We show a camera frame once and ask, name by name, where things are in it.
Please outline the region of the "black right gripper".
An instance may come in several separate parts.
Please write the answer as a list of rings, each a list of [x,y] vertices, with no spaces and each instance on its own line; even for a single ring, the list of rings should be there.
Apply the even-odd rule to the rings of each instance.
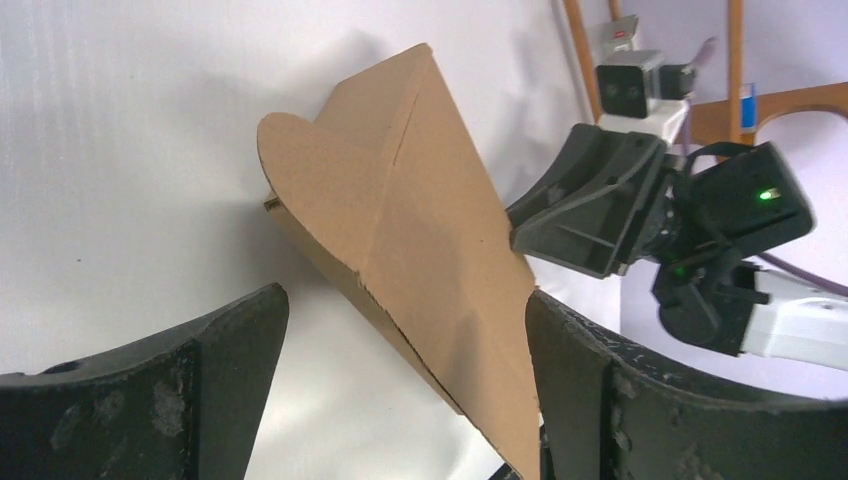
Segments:
[[[660,137],[578,123],[542,177],[507,209],[514,252],[603,279],[645,254],[660,278],[723,279],[810,233],[799,180],[771,142],[718,142],[686,157]]]

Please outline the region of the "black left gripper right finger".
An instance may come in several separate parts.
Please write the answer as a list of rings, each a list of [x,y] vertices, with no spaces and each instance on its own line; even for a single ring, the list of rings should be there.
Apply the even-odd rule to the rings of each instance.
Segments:
[[[547,479],[843,479],[847,404],[691,368],[543,291],[525,326]]]

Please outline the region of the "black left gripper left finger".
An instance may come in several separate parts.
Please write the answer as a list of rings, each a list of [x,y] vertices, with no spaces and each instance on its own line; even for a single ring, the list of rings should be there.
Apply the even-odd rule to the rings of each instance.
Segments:
[[[289,318],[279,284],[41,373],[1,378],[5,479],[241,479]]]

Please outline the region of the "brown cardboard box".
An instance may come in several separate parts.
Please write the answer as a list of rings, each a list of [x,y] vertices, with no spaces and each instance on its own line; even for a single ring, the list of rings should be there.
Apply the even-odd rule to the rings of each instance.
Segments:
[[[540,477],[524,313],[534,276],[421,43],[257,127],[266,211],[522,479]]]

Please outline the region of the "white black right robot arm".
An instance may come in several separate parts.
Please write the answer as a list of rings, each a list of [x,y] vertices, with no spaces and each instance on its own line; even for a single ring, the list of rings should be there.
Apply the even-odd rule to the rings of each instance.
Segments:
[[[753,258],[813,230],[812,208],[771,144],[718,142],[693,169],[660,137],[574,126],[507,210],[514,251],[598,279],[641,260],[663,328],[695,347],[845,369],[847,297]]]

